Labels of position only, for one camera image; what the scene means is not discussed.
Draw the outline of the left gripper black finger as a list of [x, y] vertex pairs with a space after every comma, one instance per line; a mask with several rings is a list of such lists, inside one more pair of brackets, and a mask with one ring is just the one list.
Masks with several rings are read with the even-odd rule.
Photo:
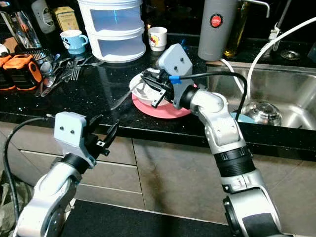
[[120, 120], [117, 120], [117, 122], [115, 122], [115, 124], [113, 124], [113, 126], [111, 126], [111, 128], [108, 129], [106, 138], [102, 140], [102, 147], [109, 148], [111, 146], [111, 144], [113, 143], [113, 140], [115, 140], [117, 136], [117, 130], [119, 128], [119, 125], [120, 125]]

